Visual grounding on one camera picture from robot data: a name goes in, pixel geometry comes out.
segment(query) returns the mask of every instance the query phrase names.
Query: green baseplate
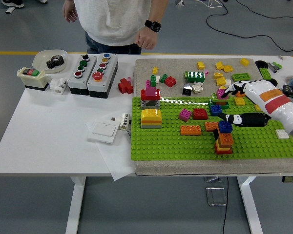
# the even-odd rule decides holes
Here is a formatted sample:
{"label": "green baseplate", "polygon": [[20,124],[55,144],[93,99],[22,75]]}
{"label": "green baseplate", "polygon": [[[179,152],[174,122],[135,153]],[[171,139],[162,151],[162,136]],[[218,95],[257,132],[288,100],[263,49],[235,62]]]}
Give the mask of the green baseplate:
{"label": "green baseplate", "polygon": [[[131,159],[146,160],[198,160],[198,159],[258,159],[293,158],[293,138],[278,139],[276,129],[284,129],[279,121],[269,120],[266,127],[237,127],[233,125],[234,144],[232,154],[217,155],[214,149],[215,139],[212,132],[206,132],[204,122],[220,121],[212,117],[209,111],[209,97],[162,97],[161,129],[141,129],[141,99],[132,100],[131,122]],[[236,106],[231,98],[226,114],[256,112],[254,104],[244,97],[245,106]],[[204,108],[208,120],[184,122],[178,118],[182,109],[193,112],[194,108]],[[181,136],[180,125],[200,125],[201,136]]]}

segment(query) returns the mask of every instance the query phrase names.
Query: grey floor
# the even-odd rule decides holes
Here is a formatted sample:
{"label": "grey floor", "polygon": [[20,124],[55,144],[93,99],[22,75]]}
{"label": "grey floor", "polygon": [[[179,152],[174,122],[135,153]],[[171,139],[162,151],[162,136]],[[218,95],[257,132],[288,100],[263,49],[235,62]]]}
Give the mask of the grey floor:
{"label": "grey floor", "polygon": [[[38,52],[63,49],[85,52],[84,31],[78,22],[67,23],[62,3],[23,0],[25,7],[5,14],[0,3],[0,51]],[[292,16],[293,0],[240,0],[271,17]],[[267,19],[235,0],[226,3],[226,16],[211,17],[219,30],[242,36],[267,34],[286,50],[293,49],[293,19]],[[241,39],[207,27],[211,14],[194,0],[175,6],[170,0],[157,47],[145,53],[285,55],[268,38]],[[0,55],[0,140],[21,98],[24,86],[16,71],[31,66],[34,55]],[[217,186],[227,188],[225,182]],[[202,177],[88,178],[79,234],[221,234],[224,207],[207,204]],[[229,178],[226,234],[249,234],[246,213],[235,177]],[[293,183],[281,177],[258,177],[251,184],[264,234],[293,234]],[[60,234],[73,191],[67,177],[0,177],[0,234]]]}

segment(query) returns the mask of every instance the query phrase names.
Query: white bowl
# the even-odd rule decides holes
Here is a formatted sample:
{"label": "white bowl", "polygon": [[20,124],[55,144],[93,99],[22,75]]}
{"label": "white bowl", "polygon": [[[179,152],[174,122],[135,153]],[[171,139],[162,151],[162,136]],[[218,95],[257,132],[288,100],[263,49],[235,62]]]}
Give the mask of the white bowl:
{"label": "white bowl", "polygon": [[[64,59],[64,63],[54,68],[48,68],[47,61],[50,61],[53,56],[61,55]],[[36,54],[33,60],[33,68],[37,70],[45,70],[46,73],[57,73],[63,70],[67,64],[67,52],[64,50],[43,50]]]}

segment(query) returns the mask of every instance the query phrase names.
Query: black cable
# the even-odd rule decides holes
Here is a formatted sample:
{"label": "black cable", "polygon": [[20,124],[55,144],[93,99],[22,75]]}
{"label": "black cable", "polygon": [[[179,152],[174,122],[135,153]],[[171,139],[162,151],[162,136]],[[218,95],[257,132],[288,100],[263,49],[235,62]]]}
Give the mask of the black cable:
{"label": "black cable", "polygon": [[[226,6],[222,3],[222,5],[223,5],[223,7],[225,8],[225,10],[226,10],[226,13],[224,13],[224,14],[213,14],[213,15],[210,15],[210,16],[208,16],[207,18],[206,18],[206,24],[208,25],[208,27],[210,27],[211,29],[213,29],[213,30],[215,30],[215,31],[217,31],[217,32],[220,32],[220,33],[223,33],[223,34],[227,34],[227,35],[230,35],[230,36],[235,36],[235,37],[238,37],[238,38],[243,38],[243,39],[250,39],[250,38],[255,38],[255,37],[267,37],[267,38],[270,38],[271,40],[272,40],[272,42],[280,49],[280,50],[282,50],[282,51],[284,51],[284,52],[292,52],[293,51],[293,49],[292,50],[285,50],[285,49],[282,49],[280,46],[278,46],[277,45],[277,43],[275,43],[275,41],[270,37],[270,36],[267,36],[267,35],[255,35],[255,36],[251,36],[251,37],[244,37],[244,36],[240,36],[240,35],[236,35],[236,34],[232,34],[232,33],[227,33],[227,32],[224,32],[224,31],[220,31],[220,30],[218,30],[218,29],[216,29],[216,28],[214,28],[214,27],[212,27],[210,24],[209,24],[209,22],[208,22],[208,19],[210,18],[210,17],[212,17],[212,16],[225,16],[225,15],[227,15],[228,14],[228,9],[226,8]],[[258,14],[258,15],[260,15],[260,16],[264,16],[264,15],[262,15],[262,14],[259,14],[259,13],[256,13],[256,12],[254,12],[253,10],[251,10],[250,8],[248,8],[250,11],[252,11],[253,13],[255,13],[255,14]],[[289,17],[289,16],[283,16],[283,17],[275,17],[275,18],[273,18],[273,17],[268,17],[268,16],[264,16],[264,17],[267,17],[267,18],[270,18],[270,19],[278,19],[278,18],[293,18],[293,17]]]}
{"label": "black cable", "polygon": [[227,176],[227,202],[226,202],[226,211],[225,211],[225,218],[224,218],[224,224],[223,224],[223,234],[225,233],[225,222],[226,222],[227,208],[228,208],[228,194],[229,194],[229,180]]}

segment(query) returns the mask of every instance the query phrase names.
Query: cable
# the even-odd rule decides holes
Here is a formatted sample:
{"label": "cable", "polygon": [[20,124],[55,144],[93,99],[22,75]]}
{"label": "cable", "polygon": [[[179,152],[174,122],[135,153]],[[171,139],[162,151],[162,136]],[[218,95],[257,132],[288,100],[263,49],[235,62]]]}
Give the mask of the cable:
{"label": "cable", "polygon": [[220,3],[218,0],[215,0],[215,2],[217,2],[220,6],[213,6],[212,7],[212,5],[213,5],[213,0],[209,0],[209,2],[208,2],[208,5],[206,5],[205,3],[203,3],[203,1],[201,1],[201,0],[196,0],[196,1],[198,1],[198,2],[200,2],[200,3],[202,3],[202,4],[204,4],[206,7],[208,7],[208,8],[217,8],[217,7],[222,7],[223,6],[223,3]]}
{"label": "cable", "polygon": [[[293,49],[292,50],[285,50],[285,49],[283,49],[283,48],[281,48],[280,46],[278,46],[276,43],[275,43],[275,41],[270,37],[270,36],[267,36],[267,35],[255,35],[255,36],[250,36],[250,37],[244,37],[244,36],[240,36],[240,35],[236,35],[236,34],[232,34],[232,33],[227,33],[227,32],[224,32],[224,31],[220,31],[220,30],[218,30],[218,29],[216,29],[216,28],[214,28],[214,27],[212,27],[210,24],[209,24],[209,22],[208,22],[208,20],[209,20],[209,18],[210,17],[212,17],[212,16],[225,16],[225,15],[227,15],[228,14],[228,9],[226,8],[226,6],[223,4],[223,7],[225,8],[225,10],[226,10],[226,12],[224,13],[224,14],[213,14],[213,15],[210,15],[210,16],[208,16],[207,18],[206,18],[206,24],[208,25],[208,27],[210,27],[211,29],[213,29],[213,30],[215,30],[215,31],[217,31],[217,32],[220,32],[220,33],[223,33],[223,34],[227,34],[227,35],[230,35],[230,36],[235,36],[235,37],[239,37],[239,38],[243,38],[243,39],[251,39],[251,38],[255,38],[255,37],[267,37],[267,38],[270,38],[271,40],[272,40],[272,42],[280,49],[280,50],[282,50],[282,51],[284,51],[284,52],[292,52],[293,51]],[[264,17],[267,17],[267,18],[270,18],[270,19],[278,19],[278,18],[293,18],[293,17],[289,17],[289,16],[284,16],[284,17],[275,17],[275,18],[273,18],[273,17],[268,17],[268,16],[264,16]]]}
{"label": "cable", "polygon": [[225,211],[225,218],[224,218],[224,224],[223,224],[223,234],[225,233],[225,223],[226,223],[227,208],[228,208],[228,194],[229,194],[229,180],[227,176],[227,202],[226,202],[226,211]]}

